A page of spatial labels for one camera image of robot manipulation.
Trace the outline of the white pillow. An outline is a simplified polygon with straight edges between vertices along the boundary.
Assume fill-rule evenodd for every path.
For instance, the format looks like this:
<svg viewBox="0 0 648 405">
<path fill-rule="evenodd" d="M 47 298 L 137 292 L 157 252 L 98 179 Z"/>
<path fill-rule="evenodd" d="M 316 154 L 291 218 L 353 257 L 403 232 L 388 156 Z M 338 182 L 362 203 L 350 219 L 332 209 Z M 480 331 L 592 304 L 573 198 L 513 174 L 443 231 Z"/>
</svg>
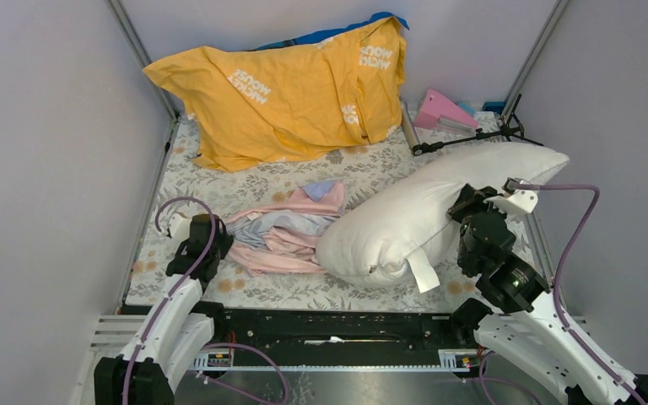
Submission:
<svg viewBox="0 0 648 405">
<path fill-rule="evenodd" d="M 351 284 L 414 281 L 426 293 L 440 286 L 435 266 L 457 240 L 447 211 L 465 185 L 500 189 L 508 178 L 545 184 L 569 162 L 566 154 L 527 143 L 457 148 L 337 219 L 317 241 L 316 260 Z"/>
</svg>

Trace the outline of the blue Elsa pillowcase pink inside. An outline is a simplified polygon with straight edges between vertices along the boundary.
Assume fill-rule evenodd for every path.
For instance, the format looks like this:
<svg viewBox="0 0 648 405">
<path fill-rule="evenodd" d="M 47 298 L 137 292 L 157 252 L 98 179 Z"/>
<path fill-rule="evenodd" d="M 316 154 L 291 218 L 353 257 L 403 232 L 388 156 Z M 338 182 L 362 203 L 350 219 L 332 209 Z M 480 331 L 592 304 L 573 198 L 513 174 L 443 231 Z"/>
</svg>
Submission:
<svg viewBox="0 0 648 405">
<path fill-rule="evenodd" d="M 227 259 L 251 275 L 323 273 L 316 245 L 340 218 L 345 200 L 341 181 L 296 188 L 288 199 L 240 211 L 225 220 L 234 237 Z"/>
</svg>

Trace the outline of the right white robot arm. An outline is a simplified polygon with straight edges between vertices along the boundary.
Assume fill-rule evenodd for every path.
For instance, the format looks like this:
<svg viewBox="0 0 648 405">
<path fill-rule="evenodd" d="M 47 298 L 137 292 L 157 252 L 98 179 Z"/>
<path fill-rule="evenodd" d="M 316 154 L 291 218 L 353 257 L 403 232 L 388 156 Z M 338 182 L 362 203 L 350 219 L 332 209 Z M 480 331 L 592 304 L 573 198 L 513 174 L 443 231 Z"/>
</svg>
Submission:
<svg viewBox="0 0 648 405">
<path fill-rule="evenodd" d="M 456 262 L 483 298 L 466 300 L 452 314 L 451 339 L 490 349 L 562 404 L 648 404 L 648 375 L 607 354 L 564 309 L 559 281 L 547 281 L 512 251 L 507 216 L 531 213 L 540 191 L 569 189 L 512 178 L 501 192 L 462 188 L 448 210 L 460 225 Z"/>
</svg>

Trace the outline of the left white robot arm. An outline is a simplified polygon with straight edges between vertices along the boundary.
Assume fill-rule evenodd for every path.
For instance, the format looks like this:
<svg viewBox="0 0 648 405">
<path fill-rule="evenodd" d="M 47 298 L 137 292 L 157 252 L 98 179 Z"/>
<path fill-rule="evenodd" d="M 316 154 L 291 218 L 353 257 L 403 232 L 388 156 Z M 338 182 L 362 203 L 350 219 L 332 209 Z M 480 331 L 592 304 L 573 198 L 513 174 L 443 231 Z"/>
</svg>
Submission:
<svg viewBox="0 0 648 405">
<path fill-rule="evenodd" d="M 178 246 L 168 262 L 159 301 L 115 357 L 94 369 L 97 404 L 172 404 L 176 388 L 205 344 L 219 346 L 226 321 L 194 312 L 233 244 L 224 221 L 206 213 L 173 215 L 169 236 Z"/>
</svg>

